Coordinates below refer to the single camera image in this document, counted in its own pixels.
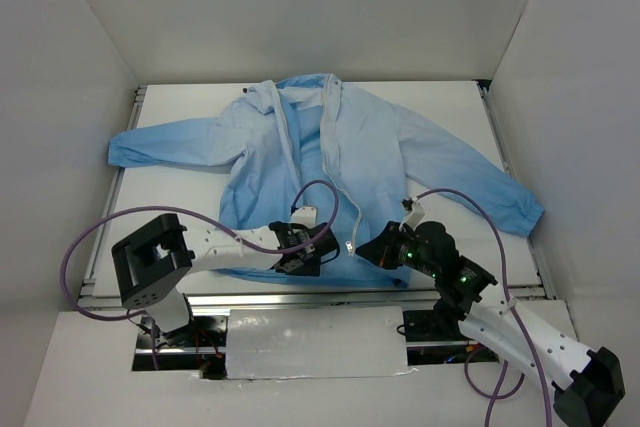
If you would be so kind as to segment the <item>light blue zip jacket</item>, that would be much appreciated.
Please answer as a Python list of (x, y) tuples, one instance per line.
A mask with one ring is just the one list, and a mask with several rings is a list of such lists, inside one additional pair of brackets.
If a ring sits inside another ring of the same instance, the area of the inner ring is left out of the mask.
[(219, 219), (234, 230), (288, 219), (302, 194), (340, 242), (364, 244), (403, 218), (412, 181), (511, 235), (529, 235), (543, 214), (529, 190), (463, 140), (331, 74), (265, 81), (216, 117), (119, 133), (107, 159), (228, 167)]

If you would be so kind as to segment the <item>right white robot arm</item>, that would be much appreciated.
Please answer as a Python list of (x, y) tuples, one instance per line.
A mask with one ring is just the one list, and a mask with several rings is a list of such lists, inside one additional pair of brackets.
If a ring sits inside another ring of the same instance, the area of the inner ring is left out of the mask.
[(437, 331), (446, 338), (462, 334), (476, 340), (524, 375), (542, 381), (566, 425), (603, 426), (624, 398), (620, 361), (612, 351), (578, 342), (507, 297), (492, 274), (459, 253), (442, 224), (423, 222), (411, 228), (388, 222), (355, 252), (377, 267), (410, 267), (433, 278), (440, 295)]

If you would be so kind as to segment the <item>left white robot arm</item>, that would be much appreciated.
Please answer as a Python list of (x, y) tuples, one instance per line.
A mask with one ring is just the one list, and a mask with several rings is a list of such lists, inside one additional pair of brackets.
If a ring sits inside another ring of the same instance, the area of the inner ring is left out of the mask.
[(184, 277), (229, 269), (318, 277), (323, 261), (339, 253), (326, 223), (276, 221), (228, 234), (189, 229), (175, 214), (156, 217), (111, 249), (122, 306), (145, 311), (170, 346), (187, 345), (198, 331), (187, 296), (178, 289)]

